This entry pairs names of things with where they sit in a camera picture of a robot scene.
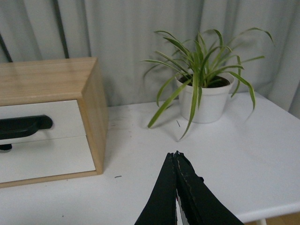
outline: spider plant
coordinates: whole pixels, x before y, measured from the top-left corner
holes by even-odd
[[[193,41],[194,49],[189,50],[186,47],[187,41],[181,42],[174,35],[164,30],[155,31],[155,33],[164,34],[163,38],[167,40],[168,43],[172,44],[176,49],[175,53],[172,56],[167,56],[166,54],[160,51],[155,51],[155,53],[157,53],[164,60],[144,60],[145,62],[155,63],[155,65],[151,67],[145,74],[147,74],[150,70],[159,65],[171,68],[176,72],[176,74],[170,79],[168,79],[158,91],[156,98],[157,105],[159,106],[159,99],[162,92],[164,91],[167,85],[171,84],[171,82],[174,79],[178,79],[179,77],[181,77],[180,81],[182,82],[182,85],[178,87],[161,106],[159,106],[159,109],[150,120],[148,127],[150,128],[159,118],[159,116],[170,106],[171,102],[179,95],[179,93],[183,91],[187,85],[190,85],[193,87],[192,104],[186,130],[181,137],[183,138],[183,136],[187,133],[191,125],[197,107],[200,107],[202,88],[209,88],[213,84],[218,84],[218,82],[220,82],[220,77],[218,75],[222,73],[229,73],[238,80],[237,87],[232,93],[231,97],[234,96],[237,90],[239,89],[240,83],[243,83],[248,87],[254,110],[254,89],[252,85],[241,76],[241,72],[244,69],[242,65],[245,62],[264,58],[264,56],[258,56],[247,60],[241,60],[240,56],[233,53],[234,50],[240,46],[240,44],[231,46],[233,44],[233,41],[238,36],[241,36],[246,32],[254,30],[264,32],[269,36],[269,38],[273,42],[272,36],[269,32],[254,27],[241,32],[239,35],[232,38],[227,44],[224,44],[221,33],[218,30],[213,29],[206,31],[205,33],[210,32],[216,35],[216,42],[214,42],[210,46],[207,46],[203,38],[204,34],[201,34],[199,32],[195,40]],[[232,61],[231,59],[234,59],[236,62],[227,65],[226,63],[229,60]]]

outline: potted plant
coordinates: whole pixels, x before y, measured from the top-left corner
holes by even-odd
[[[273,42],[271,34],[259,28],[250,28],[238,36],[253,30],[266,33]],[[215,34],[217,37],[216,42],[207,46],[203,34],[199,32],[194,40],[193,50],[189,50],[186,47],[187,41],[181,42],[167,31],[158,30],[155,32],[163,33],[165,35],[164,39],[176,49],[172,57],[155,51],[155,53],[164,58],[164,61],[144,60],[145,62],[155,63],[146,74],[159,65],[171,68],[176,72],[158,91],[157,105],[159,106],[159,98],[165,87],[171,84],[173,80],[176,80],[178,88],[159,106],[159,109],[148,124],[149,128],[177,96],[179,96],[181,114],[188,120],[186,130],[181,138],[187,133],[192,121],[206,123],[218,120],[225,106],[228,93],[233,85],[234,77],[237,78],[238,84],[231,97],[237,92],[242,82],[248,86],[254,110],[254,89],[248,81],[241,77],[241,71],[244,69],[242,65],[245,62],[264,58],[264,56],[241,60],[240,56],[233,53],[240,44],[232,46],[238,36],[232,38],[227,44],[224,44],[221,33],[215,29],[208,30],[205,33]],[[232,61],[232,59],[235,59],[236,62],[227,65],[226,63],[229,60]]]

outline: curtain fold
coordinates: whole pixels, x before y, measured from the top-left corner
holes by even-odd
[[[155,30],[184,41],[215,28],[229,40],[259,27],[272,34],[275,46],[262,33],[244,36],[248,44],[237,52],[242,59],[266,58],[245,64],[242,75],[260,94],[300,118],[299,23],[300,0],[0,1],[0,62],[10,61],[8,54],[12,61],[63,59],[67,47],[70,58],[99,58],[109,105],[150,102],[172,76],[158,68],[143,77],[151,65],[142,60],[157,58],[155,50],[173,52]]]

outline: wooden floor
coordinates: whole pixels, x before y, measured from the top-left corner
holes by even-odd
[[[256,222],[246,223],[245,225],[256,225]],[[300,225],[300,212],[267,219],[267,225]]]

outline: pot rim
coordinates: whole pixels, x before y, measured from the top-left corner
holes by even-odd
[[[228,80],[229,81],[229,85],[226,85],[226,86],[223,86],[223,87],[218,87],[218,88],[202,88],[202,94],[203,95],[219,95],[219,94],[229,93],[229,91],[232,88],[233,83],[234,83],[234,77],[231,74],[220,74],[218,76],[223,77],[226,80]],[[180,87],[182,85],[182,83],[179,81],[179,79],[181,77],[182,77],[182,75],[176,77],[177,87]],[[187,85],[184,88],[183,91],[187,91],[189,93],[193,93],[193,87]]]

